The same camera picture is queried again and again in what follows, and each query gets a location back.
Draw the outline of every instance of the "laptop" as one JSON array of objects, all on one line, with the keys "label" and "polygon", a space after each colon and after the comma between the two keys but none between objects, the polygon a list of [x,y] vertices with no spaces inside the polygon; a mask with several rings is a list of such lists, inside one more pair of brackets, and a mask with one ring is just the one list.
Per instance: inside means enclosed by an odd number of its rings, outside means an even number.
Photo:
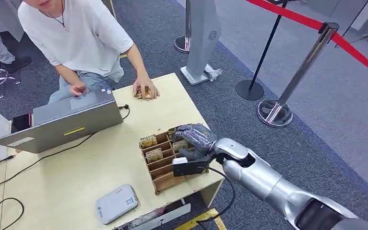
[{"label": "laptop", "polygon": [[32,127],[0,138],[0,145],[40,153],[120,124],[110,89],[90,91],[33,110]]}]

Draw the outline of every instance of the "necklace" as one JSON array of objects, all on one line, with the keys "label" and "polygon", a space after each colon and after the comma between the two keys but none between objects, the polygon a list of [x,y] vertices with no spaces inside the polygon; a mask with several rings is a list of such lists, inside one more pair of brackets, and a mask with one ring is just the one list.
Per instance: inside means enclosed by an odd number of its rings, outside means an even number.
[{"label": "necklace", "polygon": [[56,19],[54,16],[52,16],[52,14],[50,14],[49,12],[47,12],[53,19],[55,19],[57,22],[59,22],[62,27],[64,27],[64,31],[65,32],[68,32],[68,28],[65,26],[65,19],[64,19],[64,3],[63,1],[61,0],[61,6],[62,6],[62,22],[60,22],[58,19]]}]

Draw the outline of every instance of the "silver stanchion base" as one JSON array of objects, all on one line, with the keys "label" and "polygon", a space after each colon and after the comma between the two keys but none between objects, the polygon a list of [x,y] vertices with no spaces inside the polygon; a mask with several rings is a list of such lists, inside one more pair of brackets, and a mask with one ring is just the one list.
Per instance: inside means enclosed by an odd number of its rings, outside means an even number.
[{"label": "silver stanchion base", "polygon": [[177,49],[179,52],[188,54],[190,53],[190,49],[185,49],[185,35],[179,36],[175,39],[174,42],[175,49]]},{"label": "silver stanchion base", "polygon": [[274,105],[277,103],[277,100],[266,99],[259,103],[257,106],[257,116],[260,120],[268,126],[281,128],[288,125],[293,120],[293,111],[288,108],[288,105],[285,104],[281,110],[279,110],[277,116],[273,121],[268,121],[267,116],[270,111],[273,109]]},{"label": "silver stanchion base", "polygon": [[204,81],[209,80],[209,78],[205,74],[202,74],[201,76],[192,76],[192,75],[190,75],[190,73],[187,71],[186,66],[181,68],[181,73],[188,80],[190,85],[197,85],[199,83],[202,83]]}]

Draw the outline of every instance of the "yellow tape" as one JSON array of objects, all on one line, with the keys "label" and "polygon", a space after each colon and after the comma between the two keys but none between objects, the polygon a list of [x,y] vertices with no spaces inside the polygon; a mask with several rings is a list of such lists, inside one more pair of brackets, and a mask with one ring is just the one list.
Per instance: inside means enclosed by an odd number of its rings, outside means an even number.
[{"label": "yellow tape", "polygon": [[[195,217],[194,219],[188,221],[187,223],[179,226],[178,228],[176,228],[175,230],[189,230],[192,229],[193,227],[197,226],[197,220],[203,220],[203,219],[208,219],[209,217],[213,217],[216,214],[218,214],[218,211],[216,211],[216,209],[211,209],[203,214],[200,214],[199,216]],[[226,230],[226,226],[223,223],[222,219],[220,217],[215,219],[215,223],[218,226],[219,230]]]},{"label": "yellow tape", "polygon": [[64,133],[64,136],[69,135],[69,134],[72,134],[72,133],[76,133],[76,132],[81,131],[83,129],[85,129],[85,127],[78,128],[76,130],[72,130],[72,131],[66,132],[66,133]]}]

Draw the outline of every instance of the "black shoe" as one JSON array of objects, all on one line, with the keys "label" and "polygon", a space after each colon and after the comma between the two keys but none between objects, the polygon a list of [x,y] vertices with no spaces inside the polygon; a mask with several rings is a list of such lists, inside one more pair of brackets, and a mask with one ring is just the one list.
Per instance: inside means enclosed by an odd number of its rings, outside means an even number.
[{"label": "black shoe", "polygon": [[16,57],[13,63],[11,64],[1,64],[1,68],[7,70],[9,73],[14,73],[17,70],[27,66],[30,64],[31,58],[30,57]]}]

